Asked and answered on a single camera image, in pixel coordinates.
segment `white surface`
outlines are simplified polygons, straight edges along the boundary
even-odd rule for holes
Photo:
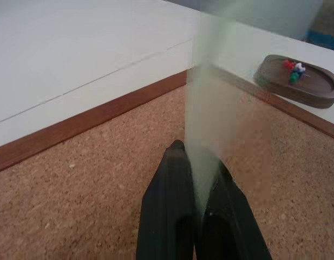
[[[197,13],[160,0],[6,6],[0,10],[0,121],[190,40]]]
[[[240,23],[233,23],[228,34],[225,35],[225,39],[221,43],[217,66],[255,84],[253,81],[254,73],[269,54],[287,56],[314,64],[334,73],[333,50],[272,34]],[[334,124],[334,105],[328,109],[318,109],[284,99]]]
[[[160,0],[3,3],[0,146],[190,68],[198,19]]]

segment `red push pin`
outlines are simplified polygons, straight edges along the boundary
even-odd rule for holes
[[[289,70],[292,70],[295,67],[296,63],[293,61],[285,60],[284,66],[288,68]]]

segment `white push pin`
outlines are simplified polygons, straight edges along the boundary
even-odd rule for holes
[[[299,73],[303,73],[306,71],[305,67],[303,67],[302,63],[299,62],[294,67]]]

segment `green push pin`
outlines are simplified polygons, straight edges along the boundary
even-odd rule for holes
[[[293,72],[290,76],[290,83],[294,84],[299,80],[299,74],[297,72]]]

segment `push pin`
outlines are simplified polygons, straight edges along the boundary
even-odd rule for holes
[[[284,66],[288,68],[288,70],[292,70],[295,67],[296,63],[294,61],[285,60]]]
[[[303,67],[302,63],[299,62],[297,63],[294,68],[293,71],[290,75],[290,83],[294,84],[296,83],[298,80],[300,80],[300,78],[305,74],[305,67]]]

